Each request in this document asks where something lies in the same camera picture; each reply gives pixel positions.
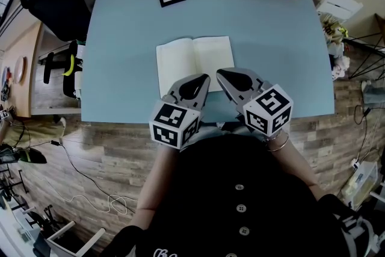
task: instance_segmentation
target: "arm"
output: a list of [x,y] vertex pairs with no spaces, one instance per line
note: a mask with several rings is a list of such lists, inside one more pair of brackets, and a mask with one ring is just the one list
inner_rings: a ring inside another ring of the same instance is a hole
[[[281,133],[276,139],[268,142],[269,149],[278,149],[285,143],[287,137],[287,134]],[[323,190],[319,187],[317,178],[309,163],[298,152],[290,140],[288,140],[288,143],[282,149],[271,153],[275,156],[285,172],[294,175],[305,182],[317,200],[325,195]]]
[[143,230],[147,229],[152,221],[171,182],[171,176],[176,166],[179,151],[171,147],[160,145],[155,163],[140,192],[137,211],[130,225]]

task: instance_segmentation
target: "plush toy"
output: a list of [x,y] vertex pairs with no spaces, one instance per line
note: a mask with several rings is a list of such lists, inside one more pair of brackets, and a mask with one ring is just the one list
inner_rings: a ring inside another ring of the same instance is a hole
[[346,56],[340,56],[334,59],[334,68],[331,71],[331,76],[335,81],[339,77],[345,76],[345,71],[348,70],[350,65],[350,58]]

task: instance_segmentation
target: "person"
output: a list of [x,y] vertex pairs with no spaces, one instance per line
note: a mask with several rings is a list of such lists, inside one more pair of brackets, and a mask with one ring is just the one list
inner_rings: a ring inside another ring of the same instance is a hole
[[219,135],[159,147],[136,213],[102,257],[364,256],[357,214],[320,188],[287,133],[267,144]]

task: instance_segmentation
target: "book page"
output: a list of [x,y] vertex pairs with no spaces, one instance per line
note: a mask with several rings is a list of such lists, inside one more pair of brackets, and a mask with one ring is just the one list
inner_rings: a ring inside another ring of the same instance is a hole
[[191,39],[179,39],[156,47],[159,91],[163,97],[177,80],[197,74]]
[[217,70],[234,67],[229,37],[205,37],[193,40],[198,73],[210,76],[209,92],[221,91]]

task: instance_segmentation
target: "plastic storage bin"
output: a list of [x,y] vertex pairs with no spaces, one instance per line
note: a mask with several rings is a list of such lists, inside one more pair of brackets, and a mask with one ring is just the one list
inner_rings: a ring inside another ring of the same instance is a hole
[[343,200],[353,210],[361,205],[377,183],[377,162],[362,162],[342,189]]

